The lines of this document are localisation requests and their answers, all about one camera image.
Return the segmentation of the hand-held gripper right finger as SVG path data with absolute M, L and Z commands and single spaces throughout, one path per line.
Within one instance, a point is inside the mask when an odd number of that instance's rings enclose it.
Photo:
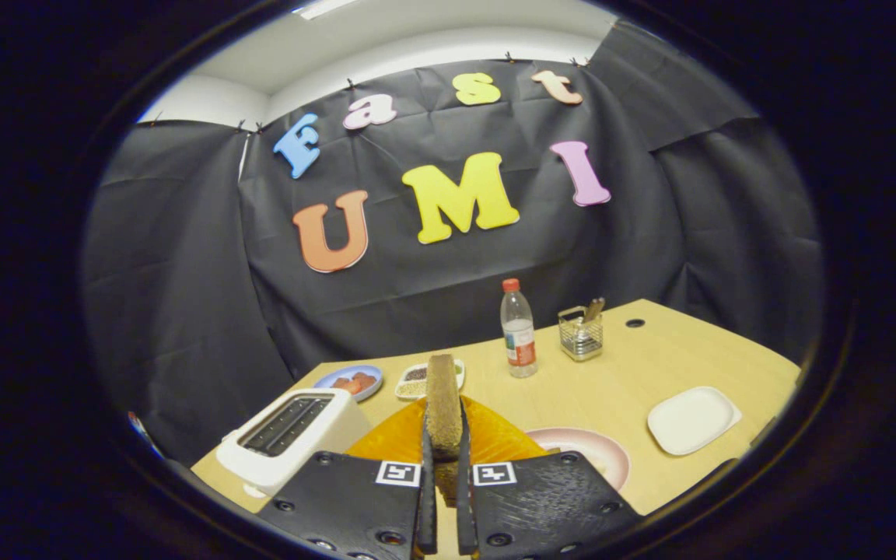
M 641 516 L 576 450 L 548 453 L 516 426 L 462 398 L 461 553 L 475 559 L 584 559 Z

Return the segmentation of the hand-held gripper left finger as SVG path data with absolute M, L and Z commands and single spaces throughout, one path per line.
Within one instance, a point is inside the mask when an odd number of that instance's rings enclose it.
M 347 453 L 310 454 L 258 511 L 281 537 L 327 559 L 422 559 L 437 550 L 425 401 L 389 415 Z

